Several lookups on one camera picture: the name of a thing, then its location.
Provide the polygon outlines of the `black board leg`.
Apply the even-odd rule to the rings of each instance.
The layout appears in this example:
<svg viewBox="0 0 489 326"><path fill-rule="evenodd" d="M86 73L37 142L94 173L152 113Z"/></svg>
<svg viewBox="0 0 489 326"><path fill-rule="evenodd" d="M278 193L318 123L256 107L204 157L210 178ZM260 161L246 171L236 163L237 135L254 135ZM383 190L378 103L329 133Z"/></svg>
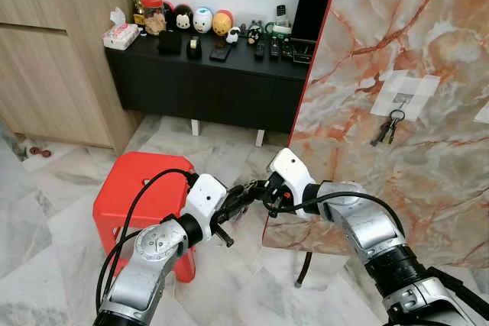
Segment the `black board leg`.
<svg viewBox="0 0 489 326"><path fill-rule="evenodd" d="M294 287L301 288L303 287L303 282L307 277L309 266L311 264L311 260L313 257L312 252L306 252L303 258L303 265L300 267L300 272L297 275L296 283L294 283Z"/></svg>

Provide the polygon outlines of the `pink white tissue box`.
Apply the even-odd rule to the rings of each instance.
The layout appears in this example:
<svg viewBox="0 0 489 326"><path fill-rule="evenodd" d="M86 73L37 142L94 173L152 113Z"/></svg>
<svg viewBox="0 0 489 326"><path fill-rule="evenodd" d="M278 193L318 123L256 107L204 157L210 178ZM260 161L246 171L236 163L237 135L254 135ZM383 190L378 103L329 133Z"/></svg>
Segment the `pink white tissue box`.
<svg viewBox="0 0 489 326"><path fill-rule="evenodd" d="M102 34L102 46L113 50L126 50L141 33L141 27L128 23L125 13L116 8L109 12L113 26Z"/></svg>

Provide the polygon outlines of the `black tape dispenser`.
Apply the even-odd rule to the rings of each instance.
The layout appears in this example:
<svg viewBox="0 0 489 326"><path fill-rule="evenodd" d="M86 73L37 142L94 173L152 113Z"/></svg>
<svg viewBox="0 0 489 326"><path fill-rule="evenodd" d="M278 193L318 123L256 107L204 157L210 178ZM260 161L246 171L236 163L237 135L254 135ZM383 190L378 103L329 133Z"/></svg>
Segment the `black tape dispenser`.
<svg viewBox="0 0 489 326"><path fill-rule="evenodd" d="M186 57L189 60L200 60L202 58L202 43L200 43L199 36L189 37L189 42L186 43Z"/></svg>

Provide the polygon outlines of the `small black white figurine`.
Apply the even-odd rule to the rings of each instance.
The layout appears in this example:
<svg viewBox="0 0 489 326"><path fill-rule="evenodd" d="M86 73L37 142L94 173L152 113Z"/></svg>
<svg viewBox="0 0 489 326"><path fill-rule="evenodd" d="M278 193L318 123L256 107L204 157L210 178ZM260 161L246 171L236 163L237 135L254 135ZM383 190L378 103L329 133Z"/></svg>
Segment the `small black white figurine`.
<svg viewBox="0 0 489 326"><path fill-rule="evenodd" d="M251 22L251 26L247 30L247 44L248 46L254 46L259 42L264 32L264 26L259 20Z"/></svg>

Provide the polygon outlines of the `black mouse figurine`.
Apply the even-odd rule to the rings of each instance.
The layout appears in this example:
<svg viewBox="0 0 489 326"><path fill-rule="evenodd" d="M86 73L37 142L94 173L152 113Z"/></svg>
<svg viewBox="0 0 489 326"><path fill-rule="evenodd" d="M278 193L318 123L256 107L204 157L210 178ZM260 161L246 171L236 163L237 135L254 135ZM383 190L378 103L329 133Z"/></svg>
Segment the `black mouse figurine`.
<svg viewBox="0 0 489 326"><path fill-rule="evenodd" d="M193 26L193 10L186 4L172 9L168 18L169 28L175 31L188 31Z"/></svg>

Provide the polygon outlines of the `green base clear bottle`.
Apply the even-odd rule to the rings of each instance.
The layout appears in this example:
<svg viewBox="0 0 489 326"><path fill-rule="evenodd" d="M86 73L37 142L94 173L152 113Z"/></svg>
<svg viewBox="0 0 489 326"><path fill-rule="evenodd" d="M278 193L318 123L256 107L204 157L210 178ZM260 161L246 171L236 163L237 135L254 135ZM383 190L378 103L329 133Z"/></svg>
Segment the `green base clear bottle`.
<svg viewBox="0 0 489 326"><path fill-rule="evenodd" d="M291 23L287 17L287 7L284 4L276 6L276 15L272 22L271 32L276 35L291 34Z"/></svg>

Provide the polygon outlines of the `red lid snack jar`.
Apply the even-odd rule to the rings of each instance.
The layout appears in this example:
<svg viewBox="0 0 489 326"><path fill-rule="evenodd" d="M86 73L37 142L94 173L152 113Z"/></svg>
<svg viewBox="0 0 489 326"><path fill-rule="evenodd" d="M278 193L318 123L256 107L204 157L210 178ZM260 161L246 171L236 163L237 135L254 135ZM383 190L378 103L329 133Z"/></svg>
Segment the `red lid snack jar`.
<svg viewBox="0 0 489 326"><path fill-rule="evenodd" d="M167 29L167 18L164 14L164 1L141 0L144 13L144 29L149 35L158 36Z"/></svg>

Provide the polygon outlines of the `black pouch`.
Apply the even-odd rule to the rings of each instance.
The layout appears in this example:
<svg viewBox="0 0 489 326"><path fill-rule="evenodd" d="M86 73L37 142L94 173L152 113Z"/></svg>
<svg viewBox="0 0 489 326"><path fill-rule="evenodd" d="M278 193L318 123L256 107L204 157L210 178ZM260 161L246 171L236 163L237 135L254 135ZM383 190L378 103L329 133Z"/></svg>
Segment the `black pouch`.
<svg viewBox="0 0 489 326"><path fill-rule="evenodd" d="M157 50L160 55L181 54L182 37L177 31L164 30L157 35Z"/></svg>

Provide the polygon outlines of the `black phone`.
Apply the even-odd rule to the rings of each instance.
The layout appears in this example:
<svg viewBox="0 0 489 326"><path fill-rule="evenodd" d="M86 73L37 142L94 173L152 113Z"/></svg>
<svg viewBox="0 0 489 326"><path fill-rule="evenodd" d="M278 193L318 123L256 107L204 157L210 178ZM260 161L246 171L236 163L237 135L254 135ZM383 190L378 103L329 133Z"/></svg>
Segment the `black phone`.
<svg viewBox="0 0 489 326"><path fill-rule="evenodd" d="M227 43L226 40L216 40L213 50L209 54L209 59L216 62L225 62L233 50L233 46L234 44Z"/></svg>

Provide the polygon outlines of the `marble pattern board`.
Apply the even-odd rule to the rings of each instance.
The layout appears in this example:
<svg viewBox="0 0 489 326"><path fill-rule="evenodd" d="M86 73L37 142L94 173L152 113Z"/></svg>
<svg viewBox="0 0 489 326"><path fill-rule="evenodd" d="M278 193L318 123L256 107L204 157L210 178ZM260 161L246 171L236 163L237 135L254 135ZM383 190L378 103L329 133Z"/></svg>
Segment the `marble pattern board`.
<svg viewBox="0 0 489 326"><path fill-rule="evenodd" d="M489 263L489 0L329 0L290 134L316 182L357 182L401 219L427 266ZM392 144L370 142L380 74L441 78Z"/></svg>

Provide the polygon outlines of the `silver keys bunch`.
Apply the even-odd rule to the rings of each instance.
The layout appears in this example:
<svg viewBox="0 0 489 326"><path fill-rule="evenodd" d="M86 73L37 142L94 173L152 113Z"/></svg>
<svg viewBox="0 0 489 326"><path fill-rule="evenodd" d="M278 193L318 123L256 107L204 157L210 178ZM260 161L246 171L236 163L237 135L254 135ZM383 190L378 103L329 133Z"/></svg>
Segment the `silver keys bunch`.
<svg viewBox="0 0 489 326"><path fill-rule="evenodd" d="M392 144L393 136L398 124L405 119L405 112L401 109L394 109L388 114L387 120L381 125L378 135L370 142L371 146L377 146L382 142Z"/></svg>

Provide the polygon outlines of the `black tray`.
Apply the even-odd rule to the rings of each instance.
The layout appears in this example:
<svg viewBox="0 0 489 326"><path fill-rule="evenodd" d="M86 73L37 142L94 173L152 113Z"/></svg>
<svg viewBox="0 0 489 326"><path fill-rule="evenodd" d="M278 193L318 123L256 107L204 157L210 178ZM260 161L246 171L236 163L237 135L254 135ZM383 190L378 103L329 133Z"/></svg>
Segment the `black tray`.
<svg viewBox="0 0 489 326"><path fill-rule="evenodd" d="M297 63L310 64L313 60L316 50L316 42L314 40L298 39L291 37L291 60Z"/></svg>

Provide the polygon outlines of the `black low tv console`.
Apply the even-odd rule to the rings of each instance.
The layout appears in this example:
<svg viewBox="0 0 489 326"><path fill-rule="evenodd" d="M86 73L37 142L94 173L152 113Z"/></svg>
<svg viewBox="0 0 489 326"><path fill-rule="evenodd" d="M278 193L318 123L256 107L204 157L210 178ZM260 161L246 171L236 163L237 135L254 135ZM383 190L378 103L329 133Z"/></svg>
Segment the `black low tv console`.
<svg viewBox="0 0 489 326"><path fill-rule="evenodd" d="M244 43L230 47L227 60L209 59L215 40L200 39L202 57L161 54L156 37L137 37L126 50L105 48L123 108L153 115L213 121L290 133L309 65L255 60Z"/></svg>

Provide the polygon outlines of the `yellow orange figurine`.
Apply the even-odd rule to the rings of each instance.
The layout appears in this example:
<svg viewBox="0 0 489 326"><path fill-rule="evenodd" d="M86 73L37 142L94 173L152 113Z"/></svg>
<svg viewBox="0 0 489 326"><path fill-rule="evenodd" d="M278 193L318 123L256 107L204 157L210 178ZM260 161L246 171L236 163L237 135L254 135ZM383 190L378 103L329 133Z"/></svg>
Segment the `yellow orange figurine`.
<svg viewBox="0 0 489 326"><path fill-rule="evenodd" d="M233 15L230 11L217 11L211 18L211 30L216 33L217 36L224 37L234 27Z"/></svg>

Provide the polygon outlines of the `red plastic stool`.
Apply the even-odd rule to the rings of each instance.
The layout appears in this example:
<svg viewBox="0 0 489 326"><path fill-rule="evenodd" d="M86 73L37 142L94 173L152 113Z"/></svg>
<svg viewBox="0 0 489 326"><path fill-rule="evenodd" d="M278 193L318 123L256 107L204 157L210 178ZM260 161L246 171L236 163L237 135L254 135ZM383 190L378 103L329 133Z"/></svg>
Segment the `red plastic stool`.
<svg viewBox="0 0 489 326"><path fill-rule="evenodd" d="M182 156L129 152L115 160L99 194L95 197L92 217L102 248L108 252L118 241L127 211L144 184L165 169L192 172L193 165ZM143 194L127 233L159 224L167 215L178 215L185 205L189 184L180 173L168 173Z"/></svg>

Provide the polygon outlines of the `light wooden cabinet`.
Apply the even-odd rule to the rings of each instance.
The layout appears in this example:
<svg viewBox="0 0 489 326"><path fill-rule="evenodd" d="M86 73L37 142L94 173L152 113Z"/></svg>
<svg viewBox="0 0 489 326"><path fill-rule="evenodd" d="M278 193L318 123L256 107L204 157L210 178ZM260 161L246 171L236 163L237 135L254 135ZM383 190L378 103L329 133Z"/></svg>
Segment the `light wooden cabinet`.
<svg viewBox="0 0 489 326"><path fill-rule="evenodd" d="M38 140L125 151L125 110L102 45L131 0L0 0L0 121Z"/></svg>

